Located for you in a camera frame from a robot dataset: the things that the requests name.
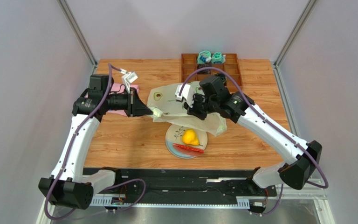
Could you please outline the pale green avocado plastic bag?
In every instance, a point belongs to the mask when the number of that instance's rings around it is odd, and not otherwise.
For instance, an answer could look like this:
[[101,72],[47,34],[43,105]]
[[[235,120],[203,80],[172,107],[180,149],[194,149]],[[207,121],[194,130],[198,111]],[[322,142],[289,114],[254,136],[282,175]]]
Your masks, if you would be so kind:
[[187,114],[184,103],[176,101],[179,83],[151,89],[147,106],[153,111],[153,122],[168,122],[178,126],[209,132],[218,136],[227,130],[226,120],[218,113],[208,114],[205,120]]

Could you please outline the yellow fake lemon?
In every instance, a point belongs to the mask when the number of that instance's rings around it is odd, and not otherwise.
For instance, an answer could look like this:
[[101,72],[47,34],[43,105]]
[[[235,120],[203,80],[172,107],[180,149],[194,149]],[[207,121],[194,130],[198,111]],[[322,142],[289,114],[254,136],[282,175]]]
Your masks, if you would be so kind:
[[197,136],[197,133],[193,129],[185,130],[181,137],[181,140],[186,145],[203,147],[203,145],[200,144],[200,140]]

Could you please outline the red fake watermelon slice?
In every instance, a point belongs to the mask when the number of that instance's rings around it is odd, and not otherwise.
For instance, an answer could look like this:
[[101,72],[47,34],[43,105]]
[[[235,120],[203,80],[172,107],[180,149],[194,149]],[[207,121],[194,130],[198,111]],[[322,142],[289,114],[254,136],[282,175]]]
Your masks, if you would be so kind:
[[201,155],[204,154],[203,149],[191,147],[191,146],[188,146],[188,145],[181,145],[181,144],[173,143],[172,146],[178,152],[180,152],[182,154],[185,154],[185,155],[188,155],[188,156],[195,156],[196,157],[196,156],[201,156]]

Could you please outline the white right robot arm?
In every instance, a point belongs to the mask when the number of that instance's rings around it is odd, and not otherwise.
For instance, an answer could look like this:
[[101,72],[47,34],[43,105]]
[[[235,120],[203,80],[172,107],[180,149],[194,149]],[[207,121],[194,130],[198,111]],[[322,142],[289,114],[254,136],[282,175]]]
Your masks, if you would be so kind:
[[184,102],[187,114],[205,120],[208,114],[218,113],[252,131],[282,157],[281,163],[253,170],[248,181],[255,190],[276,184],[286,184],[297,190],[305,186],[319,163],[322,152],[319,142],[307,142],[295,136],[241,91],[230,93],[220,77],[203,79],[200,88],[202,93],[196,93],[189,84],[178,85],[175,97]]

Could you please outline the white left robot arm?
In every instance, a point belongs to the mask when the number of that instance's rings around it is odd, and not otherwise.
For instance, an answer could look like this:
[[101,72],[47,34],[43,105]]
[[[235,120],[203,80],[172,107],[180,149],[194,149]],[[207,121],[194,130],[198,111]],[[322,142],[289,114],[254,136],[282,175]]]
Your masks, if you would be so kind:
[[84,178],[85,159],[103,115],[108,111],[124,111],[128,117],[152,115],[135,88],[111,93],[113,79],[109,75],[91,75],[89,87],[74,102],[71,129],[62,155],[50,177],[41,178],[38,188],[46,202],[55,206],[85,210],[93,196],[113,186],[117,168],[102,168]]

